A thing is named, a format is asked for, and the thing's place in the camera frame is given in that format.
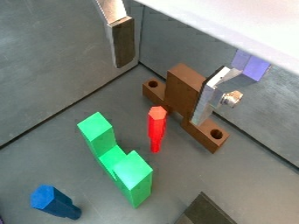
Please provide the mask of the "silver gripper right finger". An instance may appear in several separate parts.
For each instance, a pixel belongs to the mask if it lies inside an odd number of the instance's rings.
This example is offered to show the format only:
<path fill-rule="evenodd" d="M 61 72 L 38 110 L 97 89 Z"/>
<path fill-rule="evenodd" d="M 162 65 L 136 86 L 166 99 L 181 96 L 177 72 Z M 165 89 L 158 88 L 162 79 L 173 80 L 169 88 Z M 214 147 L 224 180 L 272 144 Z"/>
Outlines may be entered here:
<path fill-rule="evenodd" d="M 234 108 L 242 97 L 238 89 L 258 82 L 269 66 L 257 56 L 236 50 L 230 66 L 221 66 L 201 84 L 190 123 L 202 124 L 221 105 Z"/>

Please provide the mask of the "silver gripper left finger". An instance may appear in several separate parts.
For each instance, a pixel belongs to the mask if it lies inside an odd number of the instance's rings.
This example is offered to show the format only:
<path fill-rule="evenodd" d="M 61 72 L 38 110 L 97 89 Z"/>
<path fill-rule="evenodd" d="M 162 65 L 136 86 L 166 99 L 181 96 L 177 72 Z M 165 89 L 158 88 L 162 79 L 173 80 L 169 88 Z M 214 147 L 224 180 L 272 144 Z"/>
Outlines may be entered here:
<path fill-rule="evenodd" d="M 126 15 L 122 0 L 93 0 L 93 2 L 106 25 L 114 67 L 121 68 L 136 56 L 134 19 Z"/>

